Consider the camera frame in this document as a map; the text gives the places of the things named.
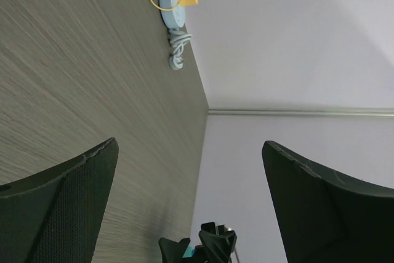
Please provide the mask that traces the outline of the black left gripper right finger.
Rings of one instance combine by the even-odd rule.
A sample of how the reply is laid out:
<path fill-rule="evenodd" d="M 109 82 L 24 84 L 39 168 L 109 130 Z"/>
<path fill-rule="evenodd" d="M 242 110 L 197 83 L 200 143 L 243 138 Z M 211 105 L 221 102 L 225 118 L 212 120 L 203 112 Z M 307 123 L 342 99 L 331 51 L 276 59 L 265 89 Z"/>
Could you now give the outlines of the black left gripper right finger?
<path fill-rule="evenodd" d="M 262 160 L 288 262 L 393 262 L 393 189 L 274 141 Z"/>

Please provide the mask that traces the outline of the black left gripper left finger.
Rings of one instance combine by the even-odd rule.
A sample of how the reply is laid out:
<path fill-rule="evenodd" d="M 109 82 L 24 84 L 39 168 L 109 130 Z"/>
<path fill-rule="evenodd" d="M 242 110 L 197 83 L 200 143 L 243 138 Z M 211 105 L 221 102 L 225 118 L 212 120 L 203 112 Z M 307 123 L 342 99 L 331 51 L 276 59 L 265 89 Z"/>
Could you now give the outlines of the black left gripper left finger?
<path fill-rule="evenodd" d="M 1 262 L 91 262 L 118 154 L 110 138 L 1 185 Z"/>

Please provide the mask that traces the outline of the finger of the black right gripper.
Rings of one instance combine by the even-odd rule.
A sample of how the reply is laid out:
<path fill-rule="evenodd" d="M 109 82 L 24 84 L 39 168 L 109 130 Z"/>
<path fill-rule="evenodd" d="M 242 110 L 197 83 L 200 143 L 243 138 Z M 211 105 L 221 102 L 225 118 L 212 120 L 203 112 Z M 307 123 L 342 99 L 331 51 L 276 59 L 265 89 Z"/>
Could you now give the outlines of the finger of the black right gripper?
<path fill-rule="evenodd" d="M 204 248 L 207 262 L 232 262 L 231 255 L 235 252 L 237 241 L 236 232 L 225 225 L 216 225 L 215 222 L 201 224 L 198 233 Z"/>
<path fill-rule="evenodd" d="M 158 241 L 162 256 L 162 263 L 180 263 L 187 250 L 190 239 L 183 238 L 180 241 L 173 241 L 167 238 L 160 238 Z"/>

